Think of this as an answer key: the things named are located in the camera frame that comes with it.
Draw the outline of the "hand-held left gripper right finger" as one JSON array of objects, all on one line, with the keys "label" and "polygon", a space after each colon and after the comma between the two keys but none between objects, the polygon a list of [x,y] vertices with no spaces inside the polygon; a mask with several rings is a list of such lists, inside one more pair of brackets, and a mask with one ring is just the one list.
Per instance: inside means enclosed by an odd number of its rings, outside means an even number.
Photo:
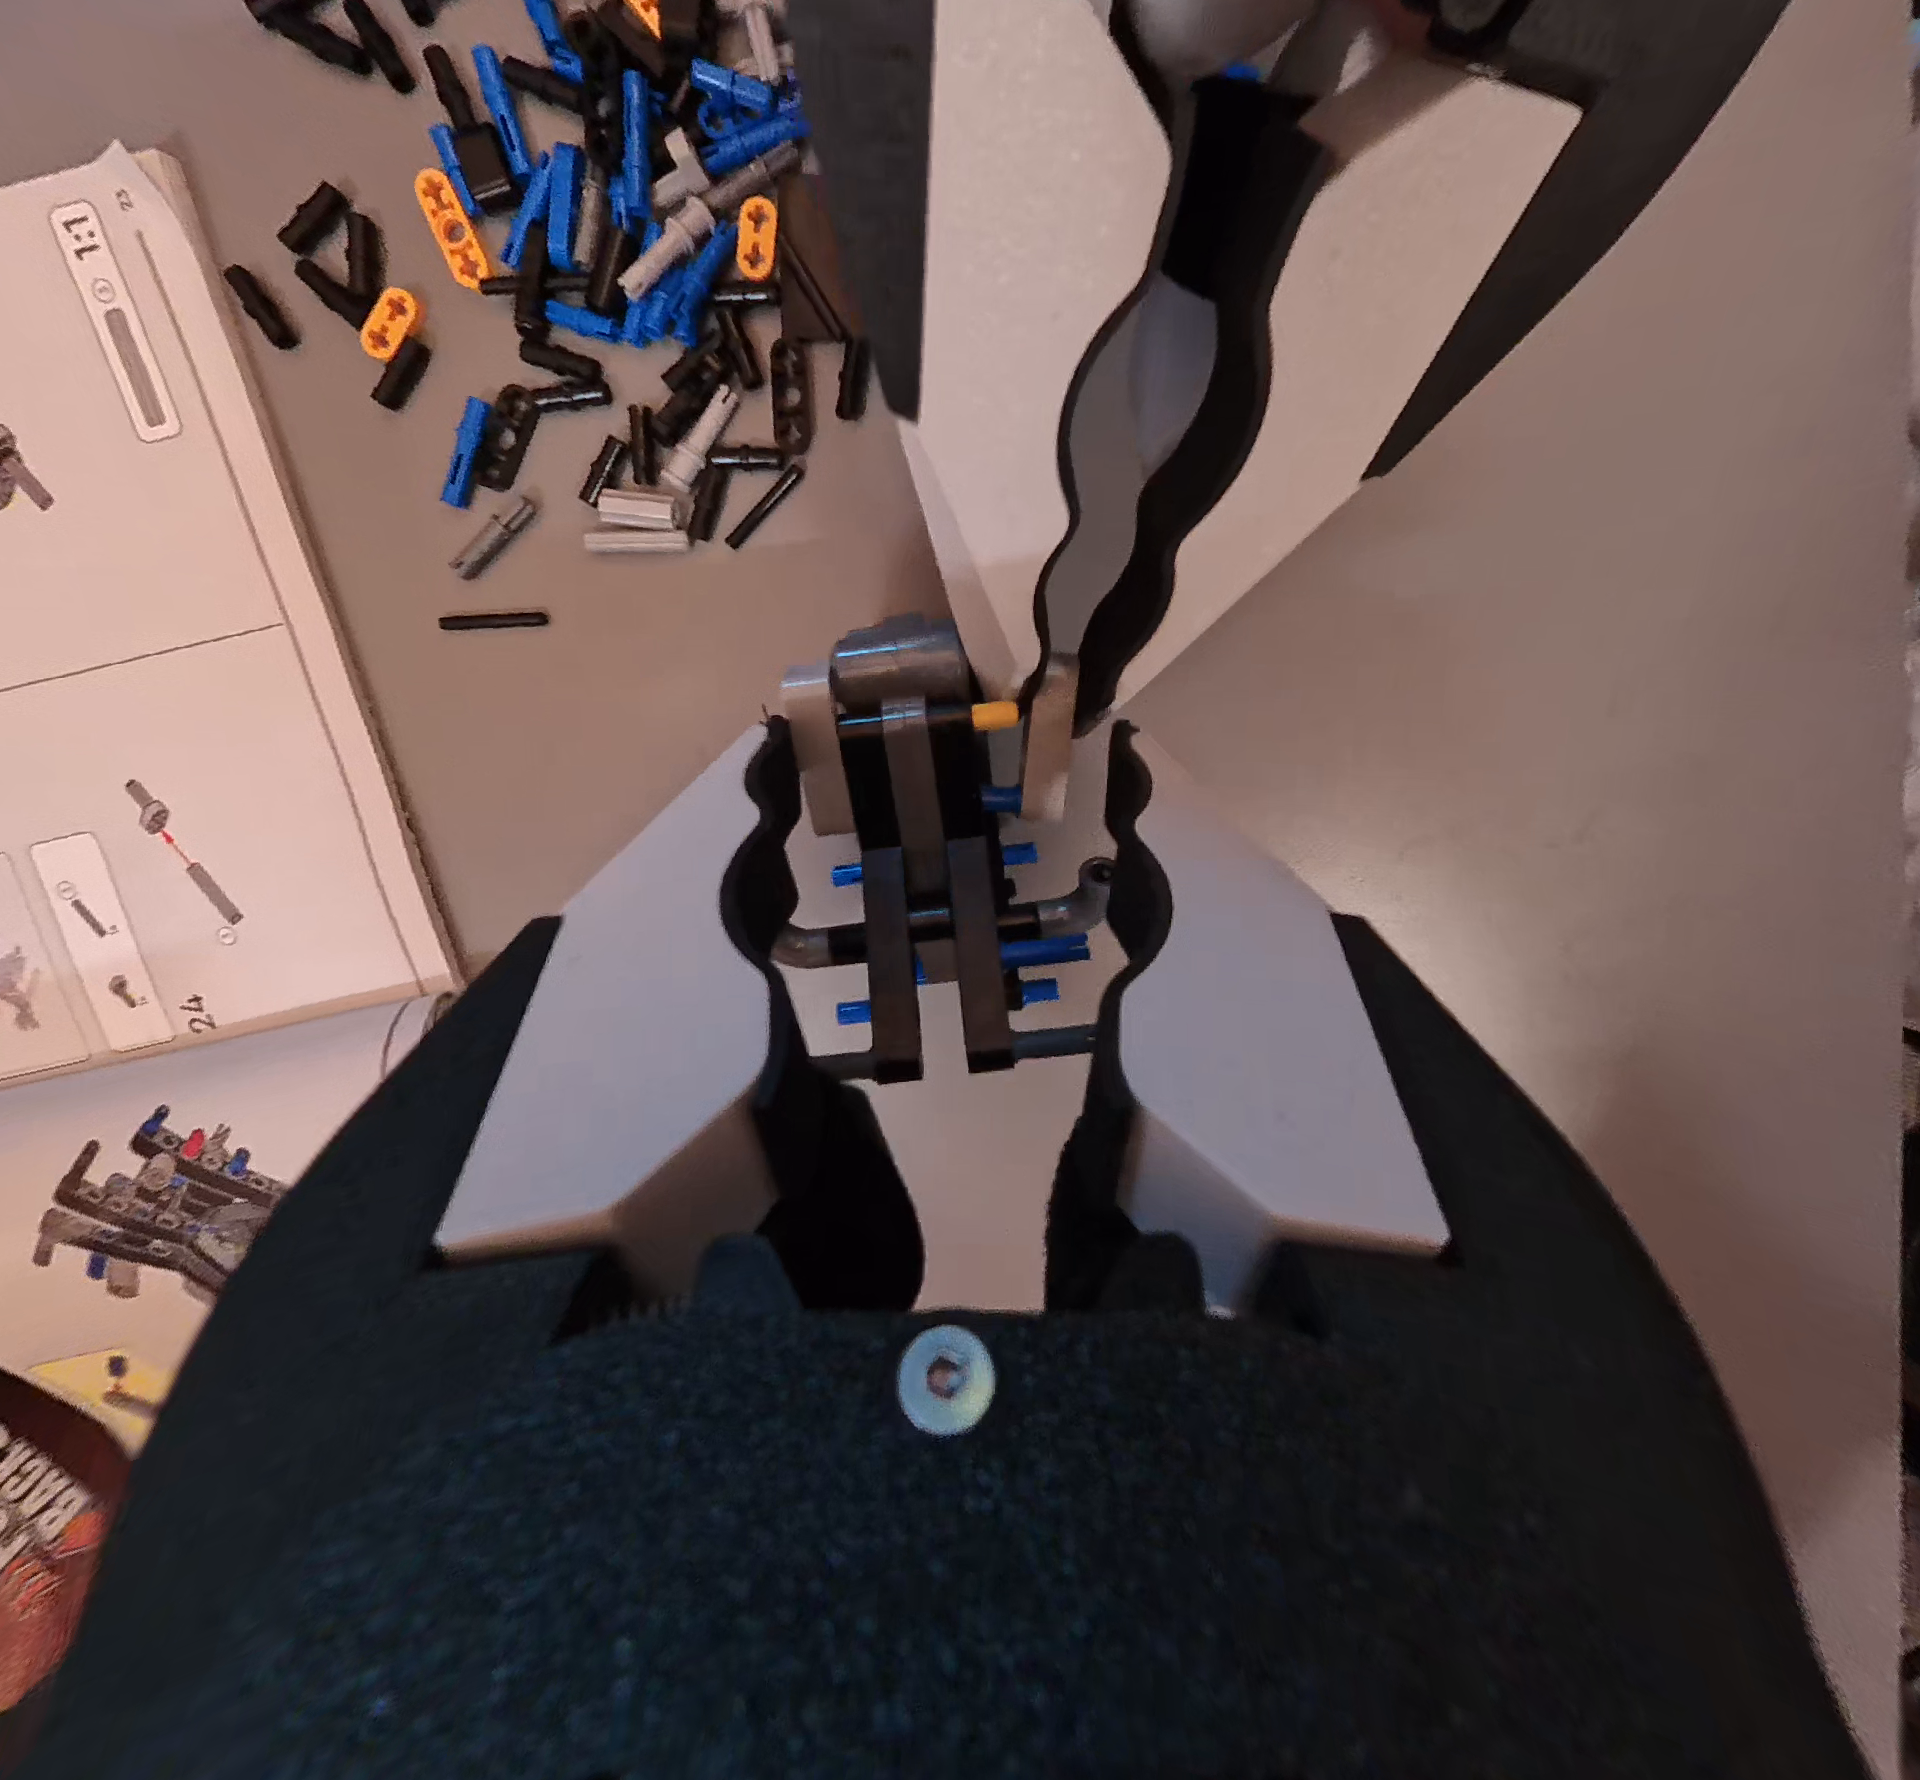
[{"label": "hand-held left gripper right finger", "polygon": [[1092,731],[1092,820],[1102,1201],[1183,1238],[1216,1317],[1278,1246],[1433,1257],[1449,1221],[1326,900],[1130,723]]}]

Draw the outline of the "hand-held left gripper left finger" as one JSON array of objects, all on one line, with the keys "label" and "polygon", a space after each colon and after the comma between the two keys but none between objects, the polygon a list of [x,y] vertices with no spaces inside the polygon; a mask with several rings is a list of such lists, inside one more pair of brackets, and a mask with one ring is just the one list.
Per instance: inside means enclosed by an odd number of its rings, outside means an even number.
[{"label": "hand-held left gripper left finger", "polygon": [[764,737],[738,737],[563,908],[438,1221],[451,1262],[699,1262],[771,1208],[749,1116],[770,990],[720,908]]}]

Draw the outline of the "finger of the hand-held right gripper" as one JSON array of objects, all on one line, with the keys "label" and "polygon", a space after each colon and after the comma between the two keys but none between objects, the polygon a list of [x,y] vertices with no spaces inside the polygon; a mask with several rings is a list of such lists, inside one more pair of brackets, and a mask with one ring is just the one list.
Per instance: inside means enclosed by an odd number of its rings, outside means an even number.
[{"label": "finger of the hand-held right gripper", "polygon": [[1036,591],[1069,526],[1060,414],[1141,278],[1169,164],[1090,0],[933,0],[921,382],[900,438],[985,685],[1041,663]]},{"label": "finger of the hand-held right gripper", "polygon": [[1076,726],[1151,685],[1368,479],[1468,301],[1582,127],[1557,96],[1387,58],[1283,117],[1206,84],[1190,151],[1239,113],[1210,234],[1202,401],[1140,492],[1137,542],[1079,649]]}]

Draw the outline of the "pile of lego pieces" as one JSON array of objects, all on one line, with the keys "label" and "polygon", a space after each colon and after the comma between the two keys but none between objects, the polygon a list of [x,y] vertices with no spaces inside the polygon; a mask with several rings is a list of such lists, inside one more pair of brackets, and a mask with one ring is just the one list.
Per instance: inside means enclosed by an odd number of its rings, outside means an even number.
[{"label": "pile of lego pieces", "polygon": [[411,175],[459,305],[515,364],[466,392],[438,502],[475,506],[475,581],[541,518],[515,489],[541,424],[606,421],[582,484],[593,557],[746,545],[804,484],[809,347],[865,414],[868,340],[798,242],[807,113],[783,0],[246,0],[314,62],[430,96]]}]

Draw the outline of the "partly built lego assembly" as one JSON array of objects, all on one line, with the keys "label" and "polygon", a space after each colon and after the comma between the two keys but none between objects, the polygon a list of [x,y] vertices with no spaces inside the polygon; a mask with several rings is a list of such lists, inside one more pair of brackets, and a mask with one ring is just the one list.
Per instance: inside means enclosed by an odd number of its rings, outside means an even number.
[{"label": "partly built lego assembly", "polygon": [[780,717],[798,759],[804,818],[823,837],[852,837],[858,892],[848,924],[785,924],[774,960],[791,970],[865,970],[865,996],[835,1009],[868,1028],[865,1049],[823,1054],[858,1084],[926,1074],[921,990],[957,990],[969,1072],[1090,1054],[1096,1028],[1020,1025],[1060,996],[1056,967],[1090,957],[1103,924],[1116,864],[1090,854],[1069,892],[1017,900],[1011,867],[1037,850],[1007,844],[999,822],[1024,806],[1017,785],[992,785],[989,739],[1017,731],[1017,702],[989,702],[950,620],[887,616],[835,642],[826,661],[796,663]]}]

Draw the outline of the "lego instruction booklet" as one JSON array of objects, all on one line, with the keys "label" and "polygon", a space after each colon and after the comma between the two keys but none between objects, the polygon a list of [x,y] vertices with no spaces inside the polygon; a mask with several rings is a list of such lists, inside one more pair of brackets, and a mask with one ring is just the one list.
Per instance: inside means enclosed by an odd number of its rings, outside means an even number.
[{"label": "lego instruction booklet", "polygon": [[136,1454],[456,990],[177,158],[3,187],[3,1389]]}]

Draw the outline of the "printed cardboard lego box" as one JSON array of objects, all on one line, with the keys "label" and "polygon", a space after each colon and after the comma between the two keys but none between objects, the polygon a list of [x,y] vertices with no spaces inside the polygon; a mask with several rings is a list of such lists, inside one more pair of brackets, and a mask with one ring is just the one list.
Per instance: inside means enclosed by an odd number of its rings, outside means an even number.
[{"label": "printed cardboard lego box", "polygon": [[71,1646],[129,1478],[96,1416],[3,1373],[3,1714],[39,1694]]}]

